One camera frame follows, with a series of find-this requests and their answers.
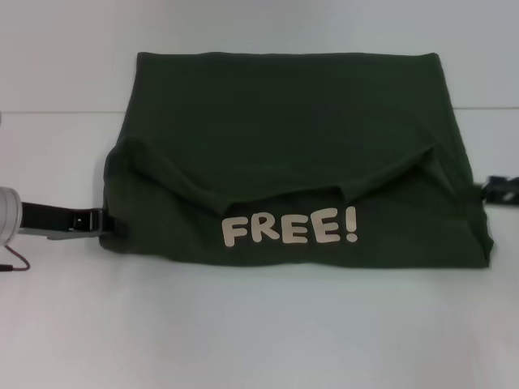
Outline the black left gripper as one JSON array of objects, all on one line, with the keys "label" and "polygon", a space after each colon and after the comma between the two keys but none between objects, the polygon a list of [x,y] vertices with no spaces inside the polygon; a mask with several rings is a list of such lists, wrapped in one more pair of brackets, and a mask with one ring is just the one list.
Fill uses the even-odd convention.
[{"label": "black left gripper", "polygon": [[46,233],[99,233],[103,239],[126,239],[127,225],[100,208],[70,209],[36,203],[22,203],[23,230]]}]

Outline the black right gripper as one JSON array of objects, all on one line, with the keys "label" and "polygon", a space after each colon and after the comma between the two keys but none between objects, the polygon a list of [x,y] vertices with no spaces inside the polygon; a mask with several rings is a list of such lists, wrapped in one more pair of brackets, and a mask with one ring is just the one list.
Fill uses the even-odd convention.
[{"label": "black right gripper", "polygon": [[480,198],[495,205],[518,205],[518,177],[490,176],[480,185]]}]

